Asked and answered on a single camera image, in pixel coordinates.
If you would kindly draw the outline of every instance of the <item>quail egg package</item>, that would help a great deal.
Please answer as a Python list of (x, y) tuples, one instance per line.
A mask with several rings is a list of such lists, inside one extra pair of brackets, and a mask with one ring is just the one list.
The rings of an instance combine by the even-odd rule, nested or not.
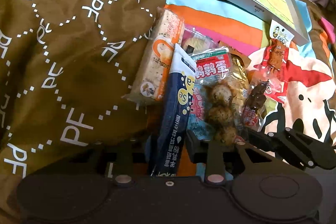
[[(241, 119), (246, 94), (240, 90), (248, 88), (248, 80), (239, 58), (234, 58), (234, 64), (227, 47), (209, 49), (191, 58), (197, 69), (187, 130), (200, 140), (215, 139), (228, 146), (246, 141)], [(239, 65), (244, 79), (238, 76)]]

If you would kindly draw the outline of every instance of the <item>biscuit package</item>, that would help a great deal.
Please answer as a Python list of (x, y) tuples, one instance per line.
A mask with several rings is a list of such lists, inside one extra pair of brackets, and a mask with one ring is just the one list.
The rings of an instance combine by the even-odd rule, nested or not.
[(182, 38), (182, 48), (189, 55), (202, 53), (208, 49), (218, 48), (218, 43), (195, 30), (185, 29)]
[(151, 105), (162, 101), (175, 45), (181, 45), (184, 19), (168, 9), (159, 8), (156, 21), (139, 70), (127, 100)]
[(225, 145), (244, 141), (240, 136), (242, 122), (239, 112), (242, 112), (242, 107), (239, 106), (240, 97), (237, 97), (241, 84), (232, 77), (237, 69), (229, 49), (221, 47), (191, 58), (196, 61), (197, 70), (187, 129), (201, 140), (216, 139)]

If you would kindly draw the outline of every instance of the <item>cracker package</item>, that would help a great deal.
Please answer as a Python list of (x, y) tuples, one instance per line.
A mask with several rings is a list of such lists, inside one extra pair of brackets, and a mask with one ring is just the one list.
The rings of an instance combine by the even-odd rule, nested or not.
[(142, 105), (162, 101), (175, 44), (181, 45), (184, 33), (183, 18), (168, 9), (159, 8), (159, 13), (131, 92), (124, 96)]

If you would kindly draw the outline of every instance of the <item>snack package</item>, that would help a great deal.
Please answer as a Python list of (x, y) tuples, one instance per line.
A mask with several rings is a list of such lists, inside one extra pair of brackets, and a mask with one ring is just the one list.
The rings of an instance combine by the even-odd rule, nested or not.
[(243, 110), (244, 125), (258, 132), (262, 129), (267, 114), (265, 106), (267, 89), (269, 89), (269, 79), (262, 75), (258, 77), (254, 75)]
[(211, 48), (218, 48), (211, 38), (195, 30), (185, 29), (182, 38), (182, 48), (189, 55), (199, 54)]
[(288, 47), (294, 35), (274, 20), (272, 20), (269, 35), (272, 44), (265, 49), (263, 61), (258, 65), (257, 70), (262, 75), (261, 78), (269, 80), (265, 95), (283, 104), (288, 88), (286, 69)]
[(163, 119), (151, 175), (175, 176), (193, 98), (196, 63), (177, 44), (169, 71)]
[(198, 139), (217, 139), (231, 145), (244, 141), (235, 125), (235, 107), (232, 99), (236, 93), (226, 84), (232, 73), (232, 61), (227, 47), (192, 56), (197, 71), (188, 130)]
[(144, 51), (131, 92), (124, 98), (151, 105), (163, 100), (175, 45), (181, 45), (184, 20), (168, 9), (160, 9)]
[(221, 81), (221, 84), (230, 88), (232, 93), (231, 110), (234, 115), (234, 122), (236, 127), (242, 130), (243, 123), (241, 115), (244, 110), (250, 85), (241, 58), (231, 54), (231, 59), (231, 72)]

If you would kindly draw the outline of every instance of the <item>gold foil wrapper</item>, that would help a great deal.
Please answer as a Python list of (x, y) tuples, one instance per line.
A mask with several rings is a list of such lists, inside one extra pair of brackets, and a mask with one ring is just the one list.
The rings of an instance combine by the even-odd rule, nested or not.
[(241, 115), (247, 98), (249, 81), (246, 76), (244, 64), (236, 55), (231, 55), (231, 73), (222, 80), (222, 84), (227, 85), (232, 92), (231, 109), (235, 116)]

